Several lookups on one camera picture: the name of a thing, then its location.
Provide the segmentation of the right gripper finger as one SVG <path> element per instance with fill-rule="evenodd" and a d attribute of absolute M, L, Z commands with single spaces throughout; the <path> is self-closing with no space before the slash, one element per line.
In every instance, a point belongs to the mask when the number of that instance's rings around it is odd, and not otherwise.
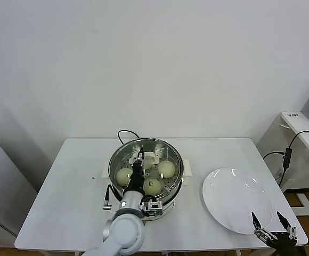
<path fill-rule="evenodd" d="M 272 239 L 271 234 L 262 228 L 254 212 L 251 213 L 251 216 L 253 219 L 254 234 L 256 235 L 256 237 L 262 242 L 267 242 L 268 240 L 271 240 Z"/>
<path fill-rule="evenodd" d="M 297 240 L 296 227 L 292 226 L 289 223 L 289 221 L 287 220 L 287 218 L 285 218 L 279 211 L 277 211 L 277 216 L 280 220 L 280 223 L 282 224 L 282 226 L 284 227 L 284 229 L 288 233 L 289 239 Z"/>

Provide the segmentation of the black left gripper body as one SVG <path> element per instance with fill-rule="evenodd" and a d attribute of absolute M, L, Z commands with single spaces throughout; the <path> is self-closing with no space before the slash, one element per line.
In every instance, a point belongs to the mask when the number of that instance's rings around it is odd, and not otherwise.
<path fill-rule="evenodd" d="M 132 174 L 130 176 L 129 185 L 142 185 L 144 183 L 143 163 L 142 161 L 135 161 L 132 164 Z"/>

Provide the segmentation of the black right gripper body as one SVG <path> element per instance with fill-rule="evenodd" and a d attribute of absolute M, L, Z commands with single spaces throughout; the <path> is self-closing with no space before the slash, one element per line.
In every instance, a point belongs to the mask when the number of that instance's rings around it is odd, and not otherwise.
<path fill-rule="evenodd" d="M 287 232 L 272 232 L 266 240 L 266 245 L 277 251 L 278 255 L 298 255 L 297 238 Z"/>

